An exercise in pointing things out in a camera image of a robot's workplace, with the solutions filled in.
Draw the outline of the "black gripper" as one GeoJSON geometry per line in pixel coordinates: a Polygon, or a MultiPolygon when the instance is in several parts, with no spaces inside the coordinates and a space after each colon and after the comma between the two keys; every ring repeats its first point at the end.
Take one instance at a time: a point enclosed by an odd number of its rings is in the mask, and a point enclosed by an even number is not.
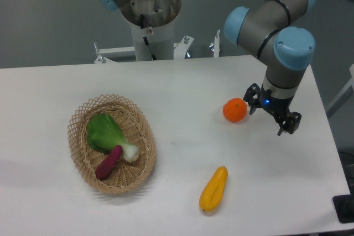
{"type": "Polygon", "coordinates": [[[261,107],[271,114],[279,125],[277,135],[280,136],[284,132],[293,134],[299,127],[301,114],[289,111],[294,95],[294,87],[281,88],[265,77],[261,88],[256,83],[247,88],[243,100],[249,106],[249,115],[261,107]]]}

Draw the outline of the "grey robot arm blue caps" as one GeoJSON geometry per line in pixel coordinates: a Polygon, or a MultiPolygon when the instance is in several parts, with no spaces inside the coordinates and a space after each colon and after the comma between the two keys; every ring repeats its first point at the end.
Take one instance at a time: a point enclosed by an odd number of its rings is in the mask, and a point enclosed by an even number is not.
{"type": "MultiPolygon", "coordinates": [[[[137,61],[184,58],[186,50],[176,48],[173,24],[181,0],[99,0],[108,10],[120,10],[131,25],[137,61]]],[[[266,65],[261,86],[252,84],[244,100],[251,111],[269,113],[280,132],[294,133],[301,114],[289,107],[310,65],[315,39],[310,32],[293,26],[294,21],[313,7],[316,0],[264,0],[256,11],[237,7],[227,17],[223,32],[266,65]]]]}

